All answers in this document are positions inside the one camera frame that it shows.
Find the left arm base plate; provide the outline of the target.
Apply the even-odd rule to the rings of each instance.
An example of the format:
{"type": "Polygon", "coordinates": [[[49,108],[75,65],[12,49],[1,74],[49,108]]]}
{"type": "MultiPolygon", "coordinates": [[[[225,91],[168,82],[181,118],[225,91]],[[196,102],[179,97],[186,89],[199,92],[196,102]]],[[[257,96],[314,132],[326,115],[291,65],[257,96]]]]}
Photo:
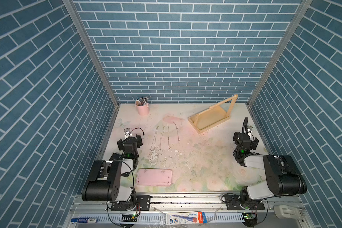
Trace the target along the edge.
{"type": "Polygon", "coordinates": [[[150,195],[134,195],[129,201],[112,203],[111,211],[149,211],[151,204],[150,195]]]}

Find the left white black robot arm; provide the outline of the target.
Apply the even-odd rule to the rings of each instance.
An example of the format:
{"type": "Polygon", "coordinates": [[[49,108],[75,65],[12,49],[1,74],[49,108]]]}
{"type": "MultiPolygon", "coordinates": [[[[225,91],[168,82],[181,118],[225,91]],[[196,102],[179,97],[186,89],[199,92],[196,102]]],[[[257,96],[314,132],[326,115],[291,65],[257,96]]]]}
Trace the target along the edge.
{"type": "Polygon", "coordinates": [[[82,190],[83,201],[105,201],[130,210],[137,204],[134,173],[138,165],[140,135],[129,136],[117,142],[122,154],[114,153],[109,161],[93,162],[82,190]]]}

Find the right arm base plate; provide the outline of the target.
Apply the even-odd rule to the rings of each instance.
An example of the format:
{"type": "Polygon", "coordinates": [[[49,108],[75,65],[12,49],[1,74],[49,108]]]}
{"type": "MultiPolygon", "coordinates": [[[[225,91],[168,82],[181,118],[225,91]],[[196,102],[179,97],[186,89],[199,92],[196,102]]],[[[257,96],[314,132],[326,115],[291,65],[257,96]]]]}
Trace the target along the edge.
{"type": "Polygon", "coordinates": [[[220,197],[220,200],[226,204],[228,211],[238,210],[264,210],[265,206],[263,201],[260,199],[249,199],[245,195],[237,195],[234,193],[226,193],[220,197]]]}

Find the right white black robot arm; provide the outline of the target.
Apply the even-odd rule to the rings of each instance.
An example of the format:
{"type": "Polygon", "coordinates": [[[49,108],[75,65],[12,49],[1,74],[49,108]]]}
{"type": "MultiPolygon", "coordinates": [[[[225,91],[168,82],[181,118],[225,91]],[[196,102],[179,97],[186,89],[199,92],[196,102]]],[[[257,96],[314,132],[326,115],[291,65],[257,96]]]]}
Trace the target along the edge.
{"type": "Polygon", "coordinates": [[[291,156],[252,152],[257,149],[259,140],[249,132],[248,120],[245,117],[241,131],[234,133],[236,148],[233,155],[239,165],[263,171],[266,179],[242,188],[239,197],[241,207],[251,209],[264,199],[305,194],[307,183],[291,156]]]}

